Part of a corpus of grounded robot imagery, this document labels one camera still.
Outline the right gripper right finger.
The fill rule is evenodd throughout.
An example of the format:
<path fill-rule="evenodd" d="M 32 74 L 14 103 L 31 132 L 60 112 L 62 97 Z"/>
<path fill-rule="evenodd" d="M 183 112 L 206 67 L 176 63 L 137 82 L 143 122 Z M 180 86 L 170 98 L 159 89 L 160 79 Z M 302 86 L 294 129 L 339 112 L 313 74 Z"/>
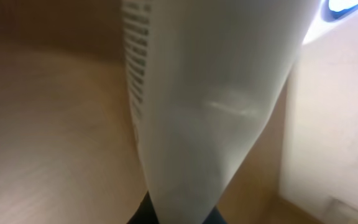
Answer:
<path fill-rule="evenodd" d="M 217 207 L 214 207 L 204 220 L 203 224 L 227 224 Z"/>

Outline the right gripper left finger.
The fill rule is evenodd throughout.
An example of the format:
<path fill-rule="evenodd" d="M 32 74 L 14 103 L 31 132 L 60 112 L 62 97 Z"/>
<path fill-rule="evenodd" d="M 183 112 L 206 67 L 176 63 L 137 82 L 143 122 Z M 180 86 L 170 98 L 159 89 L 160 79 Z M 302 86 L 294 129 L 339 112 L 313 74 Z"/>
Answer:
<path fill-rule="evenodd" d="M 149 192 L 145 194 L 138 209 L 127 224 L 159 224 Z"/>

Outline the white tube with wooden cap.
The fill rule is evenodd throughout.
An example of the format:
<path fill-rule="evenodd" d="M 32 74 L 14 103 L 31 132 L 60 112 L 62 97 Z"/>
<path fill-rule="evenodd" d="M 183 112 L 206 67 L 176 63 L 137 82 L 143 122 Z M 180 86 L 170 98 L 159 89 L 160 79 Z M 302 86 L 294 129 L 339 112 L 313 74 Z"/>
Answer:
<path fill-rule="evenodd" d="M 134 131 L 160 223 L 202 223 L 272 114 L 307 0 L 123 1 Z"/>

